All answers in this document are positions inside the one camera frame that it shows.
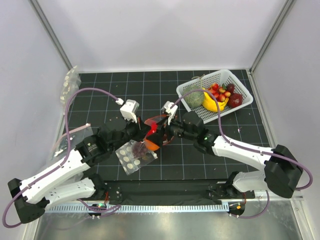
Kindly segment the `red pepper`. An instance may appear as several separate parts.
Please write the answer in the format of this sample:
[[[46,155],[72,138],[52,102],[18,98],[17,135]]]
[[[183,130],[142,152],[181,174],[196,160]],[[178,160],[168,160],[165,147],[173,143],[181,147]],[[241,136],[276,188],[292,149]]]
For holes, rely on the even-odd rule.
[[[151,129],[148,134],[152,135],[157,132],[158,124],[156,122],[153,122],[150,127]]]

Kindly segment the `purple grape bunch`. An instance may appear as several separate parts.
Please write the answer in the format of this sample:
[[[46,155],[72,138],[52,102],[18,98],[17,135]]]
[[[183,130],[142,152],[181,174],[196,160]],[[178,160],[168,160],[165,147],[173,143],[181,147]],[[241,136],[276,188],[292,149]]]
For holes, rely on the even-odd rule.
[[[146,155],[148,152],[148,148],[145,146],[143,142],[135,142],[132,147],[132,154],[134,158],[141,158]]]

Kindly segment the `clear zip bag red zipper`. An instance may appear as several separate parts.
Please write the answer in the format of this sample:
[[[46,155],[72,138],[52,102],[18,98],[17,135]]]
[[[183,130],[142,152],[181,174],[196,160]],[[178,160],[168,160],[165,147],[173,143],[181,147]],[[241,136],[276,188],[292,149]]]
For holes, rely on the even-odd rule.
[[[155,152],[160,147],[169,144],[174,137],[166,132],[168,117],[165,114],[148,118],[144,123],[150,126],[143,142],[134,143],[132,153],[134,158],[144,157],[149,152]]]

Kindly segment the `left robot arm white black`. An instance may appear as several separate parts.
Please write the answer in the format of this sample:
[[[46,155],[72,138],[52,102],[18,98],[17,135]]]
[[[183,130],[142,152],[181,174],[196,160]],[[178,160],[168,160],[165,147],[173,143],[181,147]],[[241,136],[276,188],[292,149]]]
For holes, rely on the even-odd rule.
[[[25,180],[10,180],[7,184],[12,196],[10,204],[15,207],[19,223],[30,223],[64,202],[104,198],[107,186],[97,173],[74,183],[66,184],[66,181],[105,161],[131,140],[141,142],[150,130],[151,127],[140,119],[137,122],[111,119],[75,148],[68,146],[64,158],[40,173]]]

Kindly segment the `orange fruit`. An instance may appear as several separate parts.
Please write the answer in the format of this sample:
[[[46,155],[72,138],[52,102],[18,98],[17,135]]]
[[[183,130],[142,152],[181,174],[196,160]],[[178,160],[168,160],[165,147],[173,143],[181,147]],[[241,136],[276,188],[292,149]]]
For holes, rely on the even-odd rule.
[[[160,146],[147,139],[144,141],[144,145],[148,150],[153,152],[157,151],[160,148]]]

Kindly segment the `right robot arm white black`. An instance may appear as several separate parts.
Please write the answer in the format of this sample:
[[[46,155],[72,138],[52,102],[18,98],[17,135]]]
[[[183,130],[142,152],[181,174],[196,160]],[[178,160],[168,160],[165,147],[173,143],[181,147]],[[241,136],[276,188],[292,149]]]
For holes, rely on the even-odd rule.
[[[152,150],[172,138],[187,139],[203,154],[233,159],[255,168],[251,172],[235,171],[228,177],[224,190],[230,198],[248,191],[271,191],[290,199],[303,173],[302,166],[285,146],[255,146],[215,133],[193,111],[185,113],[181,121],[163,114],[147,119],[145,124],[150,126],[145,141]]]

